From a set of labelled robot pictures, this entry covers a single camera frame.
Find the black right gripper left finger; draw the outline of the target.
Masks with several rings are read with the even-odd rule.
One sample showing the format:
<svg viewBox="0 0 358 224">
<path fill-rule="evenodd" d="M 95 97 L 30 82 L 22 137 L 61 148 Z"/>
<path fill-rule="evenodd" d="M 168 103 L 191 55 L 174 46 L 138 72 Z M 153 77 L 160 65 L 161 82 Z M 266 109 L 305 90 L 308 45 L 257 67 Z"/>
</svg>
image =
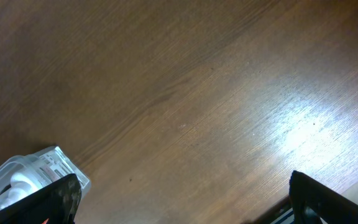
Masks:
<svg viewBox="0 0 358 224">
<path fill-rule="evenodd" d="M 81 185 L 69 174 L 0 210 L 0 224 L 74 224 L 81 201 Z"/>
</svg>

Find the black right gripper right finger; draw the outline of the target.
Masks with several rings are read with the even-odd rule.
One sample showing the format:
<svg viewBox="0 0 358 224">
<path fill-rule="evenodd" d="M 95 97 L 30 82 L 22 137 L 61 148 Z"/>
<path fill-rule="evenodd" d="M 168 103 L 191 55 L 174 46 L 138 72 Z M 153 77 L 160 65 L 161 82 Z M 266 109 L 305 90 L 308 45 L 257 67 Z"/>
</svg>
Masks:
<svg viewBox="0 0 358 224">
<path fill-rule="evenodd" d="M 292 172 L 289 198 L 295 224 L 358 223 L 357 204 L 302 172 Z"/>
</svg>

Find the white spray bottle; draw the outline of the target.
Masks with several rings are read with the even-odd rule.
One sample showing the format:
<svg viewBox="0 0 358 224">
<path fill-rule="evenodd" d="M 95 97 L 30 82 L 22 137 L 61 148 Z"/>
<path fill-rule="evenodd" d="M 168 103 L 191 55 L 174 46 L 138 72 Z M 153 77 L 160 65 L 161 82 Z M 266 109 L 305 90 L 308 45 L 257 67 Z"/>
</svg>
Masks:
<svg viewBox="0 0 358 224">
<path fill-rule="evenodd" d="M 0 210 L 38 191 L 42 186 L 36 177 L 25 172 L 15 172 L 10 178 L 10 187 L 0 195 Z"/>
</svg>

